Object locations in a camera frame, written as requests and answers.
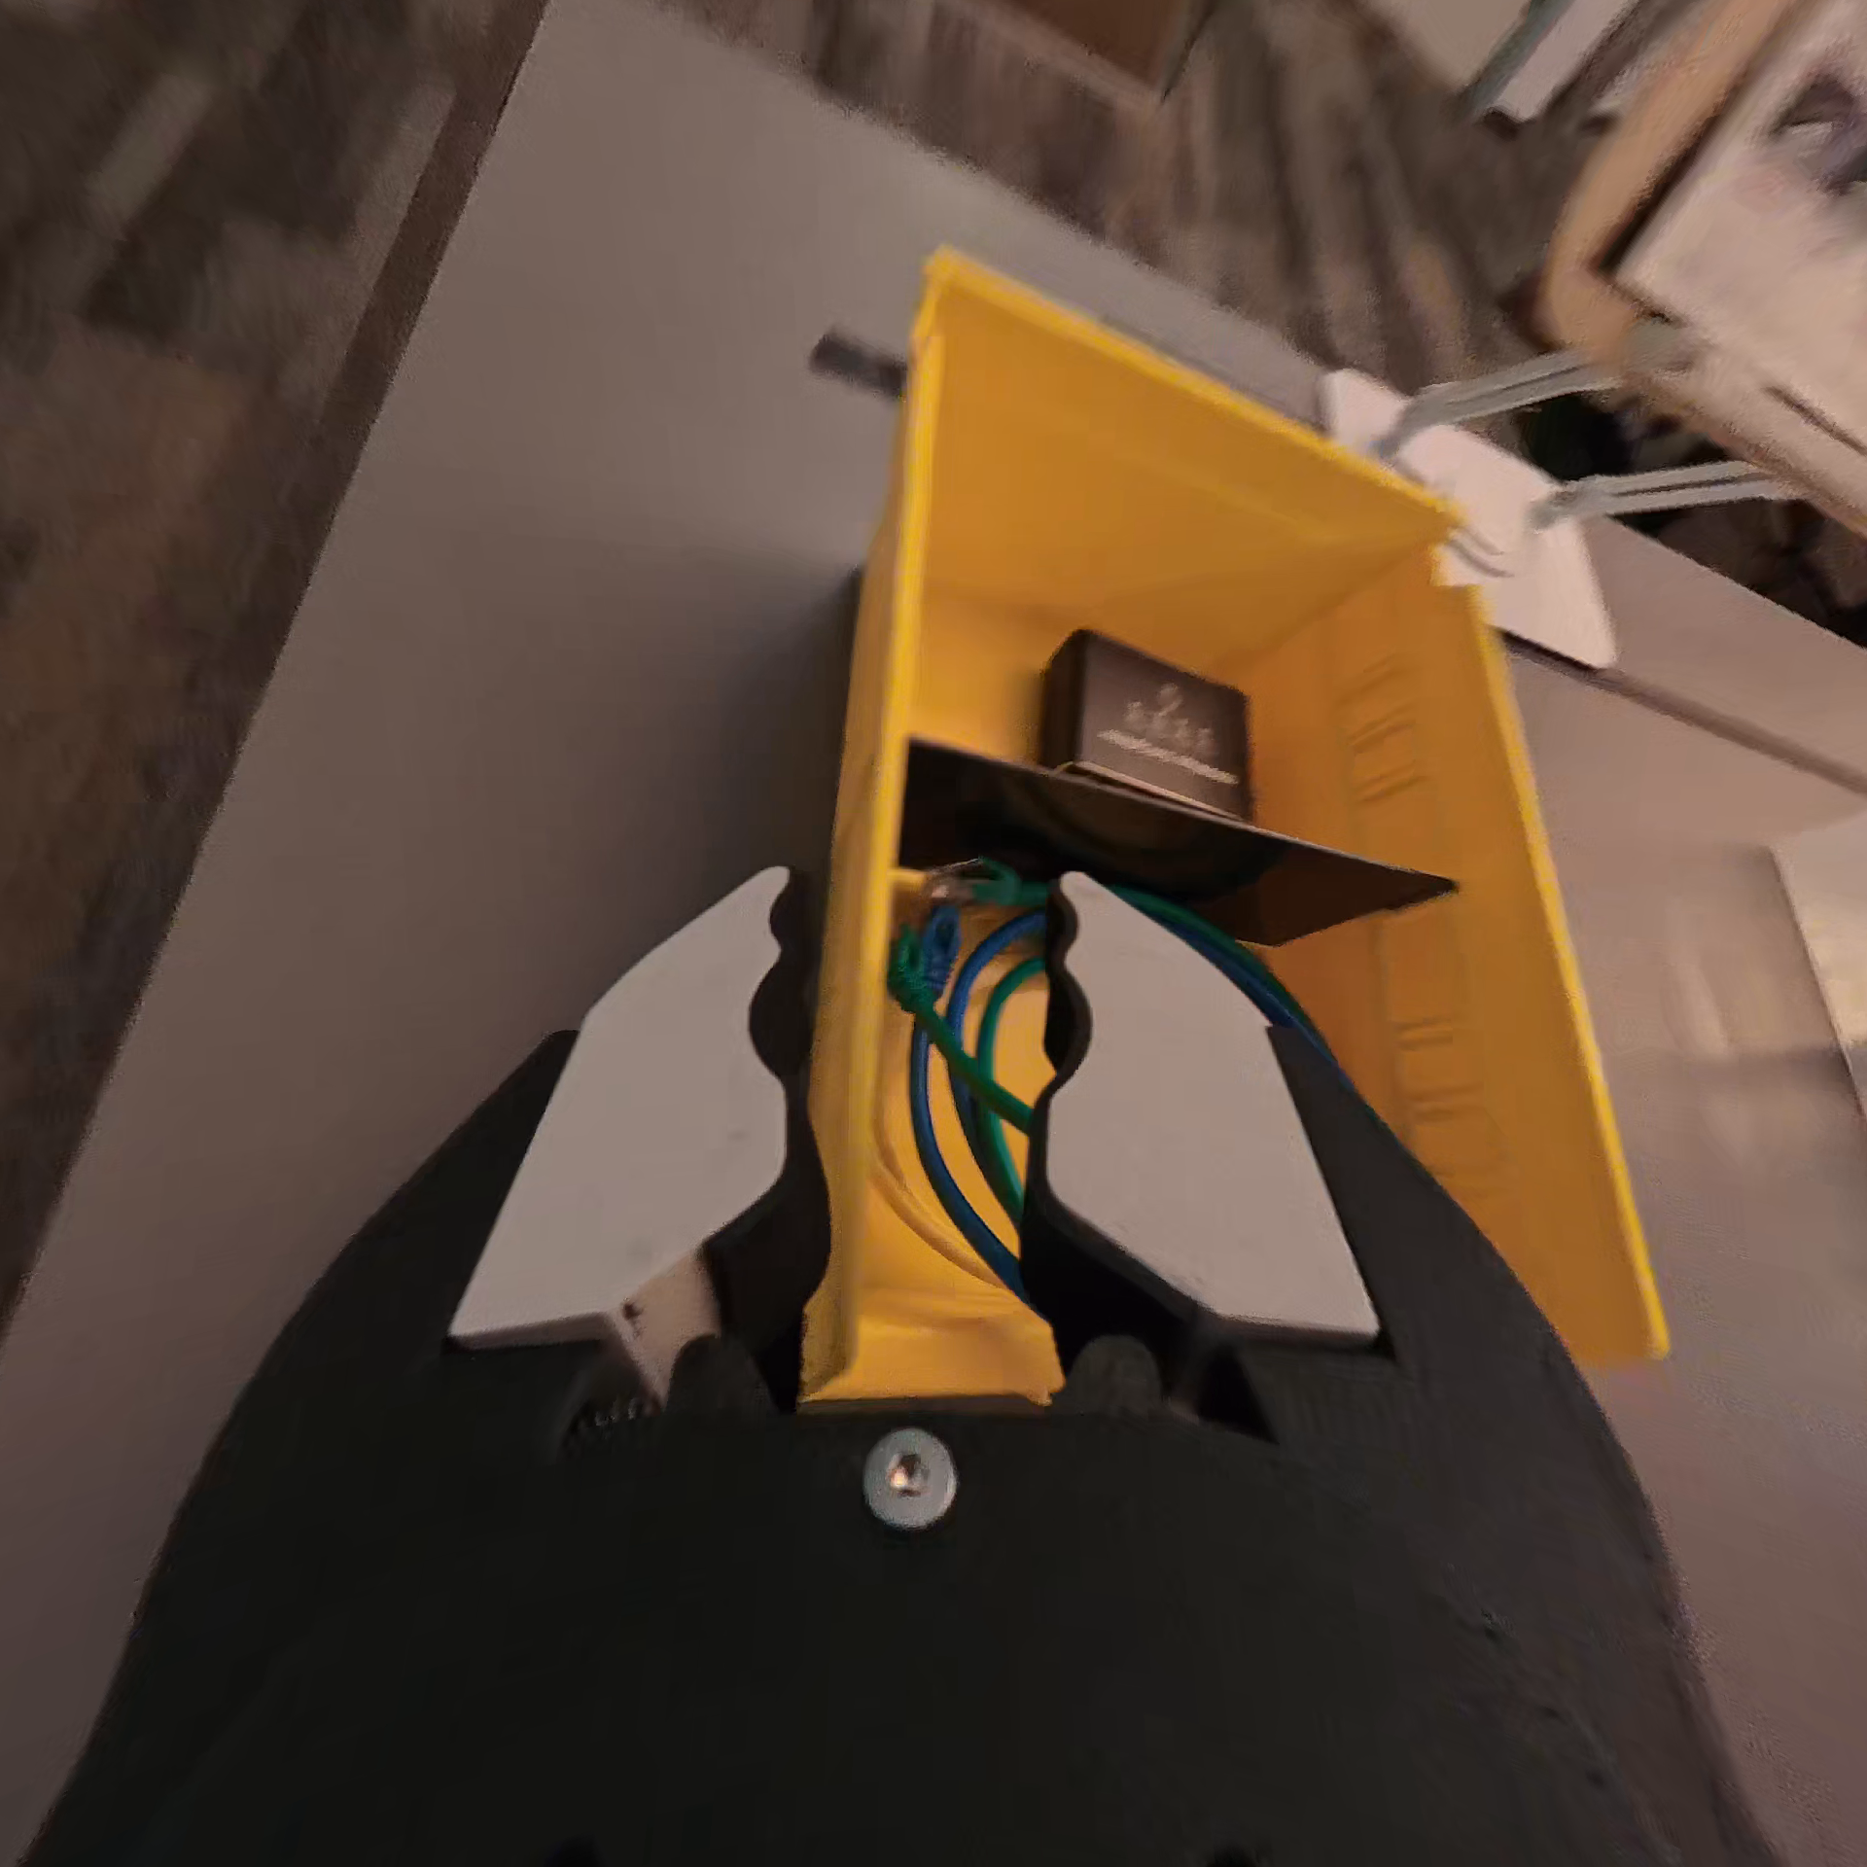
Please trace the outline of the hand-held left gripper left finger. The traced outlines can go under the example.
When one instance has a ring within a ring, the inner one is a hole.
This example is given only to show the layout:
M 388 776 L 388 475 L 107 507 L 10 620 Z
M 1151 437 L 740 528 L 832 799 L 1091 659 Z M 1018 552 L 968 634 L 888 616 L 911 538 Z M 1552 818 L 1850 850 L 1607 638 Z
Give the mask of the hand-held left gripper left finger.
M 832 1253 L 810 1121 L 814 957 L 808 876 L 763 868 L 591 1005 L 452 1341 L 597 1341 L 662 1401 L 686 1349 L 727 1338 L 796 1399 Z

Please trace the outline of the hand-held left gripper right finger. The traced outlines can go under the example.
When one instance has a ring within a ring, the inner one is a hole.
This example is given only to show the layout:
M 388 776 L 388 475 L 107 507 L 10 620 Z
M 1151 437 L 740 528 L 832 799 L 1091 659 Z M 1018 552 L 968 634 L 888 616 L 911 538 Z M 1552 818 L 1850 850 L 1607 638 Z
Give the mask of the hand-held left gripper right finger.
M 1250 968 L 1086 871 L 1047 905 L 1044 1054 L 1018 1225 L 1064 1377 L 1130 1340 L 1169 1393 L 1233 1349 L 1368 1351 L 1382 1324 L 1285 1069 L 1320 1059 Z

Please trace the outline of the black network box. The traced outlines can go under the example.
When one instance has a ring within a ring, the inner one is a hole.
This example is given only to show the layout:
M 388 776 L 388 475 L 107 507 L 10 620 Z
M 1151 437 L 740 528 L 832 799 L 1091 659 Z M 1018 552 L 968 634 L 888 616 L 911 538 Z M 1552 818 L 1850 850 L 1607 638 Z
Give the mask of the black network box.
M 1080 629 L 1042 671 L 1039 764 L 1250 822 L 1251 702 L 1238 687 Z

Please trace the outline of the yellow plastic bin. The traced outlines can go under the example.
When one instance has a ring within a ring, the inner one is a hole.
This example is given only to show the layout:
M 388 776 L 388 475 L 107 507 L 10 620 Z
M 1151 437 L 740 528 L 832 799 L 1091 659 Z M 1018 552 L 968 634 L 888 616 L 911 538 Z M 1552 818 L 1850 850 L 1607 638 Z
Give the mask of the yellow plastic bin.
M 810 1119 L 832 1256 L 803 1324 L 821 1405 L 1047 1401 L 1020 1275 L 1052 881 L 898 858 L 906 754 L 1039 764 L 1076 631 L 1238 687 L 1250 824 L 1459 881 L 1279 947 L 1113 886 L 1250 968 L 1320 1059 L 1285 1069 L 1393 1373 L 1472 1290 L 1449 1376 L 1669 1351 L 1503 644 L 1436 570 L 1456 512 L 1307 427 L 953 252 L 926 266 L 890 505 L 861 582 L 826 886 Z

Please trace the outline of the black bin divider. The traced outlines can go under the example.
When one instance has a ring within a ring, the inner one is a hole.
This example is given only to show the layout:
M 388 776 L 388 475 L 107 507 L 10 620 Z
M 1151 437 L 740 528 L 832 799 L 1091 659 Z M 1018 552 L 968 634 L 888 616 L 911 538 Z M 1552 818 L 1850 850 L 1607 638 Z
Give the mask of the black bin divider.
M 1459 891 L 1453 877 L 930 737 L 908 741 L 898 858 L 959 880 L 1083 871 L 1268 947 Z

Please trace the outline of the clear plastic bin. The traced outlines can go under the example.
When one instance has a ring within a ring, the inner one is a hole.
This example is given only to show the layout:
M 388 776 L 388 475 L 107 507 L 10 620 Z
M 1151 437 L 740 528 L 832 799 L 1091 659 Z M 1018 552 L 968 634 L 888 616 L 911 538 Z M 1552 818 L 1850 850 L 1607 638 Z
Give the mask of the clear plastic bin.
M 1866 812 L 1804 828 L 1772 855 L 1837 1046 L 1866 1099 Z

